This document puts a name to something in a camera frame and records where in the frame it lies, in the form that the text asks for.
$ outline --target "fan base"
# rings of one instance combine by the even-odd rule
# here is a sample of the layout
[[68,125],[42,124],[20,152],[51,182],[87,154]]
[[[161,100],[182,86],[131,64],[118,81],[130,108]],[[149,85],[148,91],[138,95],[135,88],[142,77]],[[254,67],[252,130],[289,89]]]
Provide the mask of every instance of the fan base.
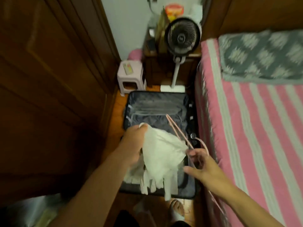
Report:
[[160,87],[161,92],[185,92],[185,86],[183,85],[176,85],[174,88],[171,88],[169,85],[161,85]]

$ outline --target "fan stand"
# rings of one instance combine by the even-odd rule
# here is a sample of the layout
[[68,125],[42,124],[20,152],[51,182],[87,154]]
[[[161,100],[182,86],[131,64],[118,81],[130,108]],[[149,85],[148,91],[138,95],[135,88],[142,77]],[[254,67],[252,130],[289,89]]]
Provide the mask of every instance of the fan stand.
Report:
[[178,77],[178,72],[180,65],[185,62],[186,57],[176,57],[174,56],[174,62],[176,63],[174,75],[172,77],[172,85],[161,85],[160,91],[161,92],[185,92],[185,86],[183,85],[176,85],[177,77]]

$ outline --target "foot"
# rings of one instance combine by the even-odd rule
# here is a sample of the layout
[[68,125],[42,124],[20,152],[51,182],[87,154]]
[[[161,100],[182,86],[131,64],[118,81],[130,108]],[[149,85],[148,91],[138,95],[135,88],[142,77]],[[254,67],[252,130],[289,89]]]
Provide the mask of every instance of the foot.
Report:
[[183,205],[178,200],[173,200],[171,202],[169,210],[170,210],[170,214],[171,214],[172,223],[185,220],[185,213],[184,213]]

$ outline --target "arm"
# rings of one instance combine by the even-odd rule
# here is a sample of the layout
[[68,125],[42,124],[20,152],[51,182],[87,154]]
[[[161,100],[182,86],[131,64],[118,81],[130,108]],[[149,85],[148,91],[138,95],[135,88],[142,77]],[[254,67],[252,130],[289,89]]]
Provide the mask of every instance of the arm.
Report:
[[103,226],[127,169],[139,159],[147,126],[129,128],[50,227]]
[[193,160],[199,158],[203,163],[203,168],[195,169],[186,166],[184,171],[200,180],[208,190],[222,198],[237,214],[243,225],[283,227],[258,203],[236,187],[204,149],[192,150],[189,155]]

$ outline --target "wooden floor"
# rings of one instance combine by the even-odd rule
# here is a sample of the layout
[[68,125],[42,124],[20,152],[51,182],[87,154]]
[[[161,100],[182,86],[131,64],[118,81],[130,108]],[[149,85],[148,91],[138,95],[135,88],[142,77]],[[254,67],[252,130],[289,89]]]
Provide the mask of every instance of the wooden floor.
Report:
[[[147,90],[160,91],[160,86],[147,88]],[[125,108],[126,102],[127,95],[125,97],[122,97],[118,92],[109,125],[106,147],[102,155],[102,161],[104,161],[104,159],[118,146],[120,138],[123,136],[123,110]],[[134,206],[143,198],[145,209],[150,210],[157,227],[169,226],[167,221],[169,213],[168,208],[170,202],[166,202],[163,197],[157,197],[152,195],[131,195],[124,193],[117,194],[104,226],[112,227],[119,211],[127,210],[137,219],[141,227],[154,227],[153,225],[151,225],[150,218],[147,214],[140,213],[136,216],[133,211]],[[192,227],[204,226],[203,205],[200,195],[196,196],[195,200],[179,200],[184,205],[185,221]]]

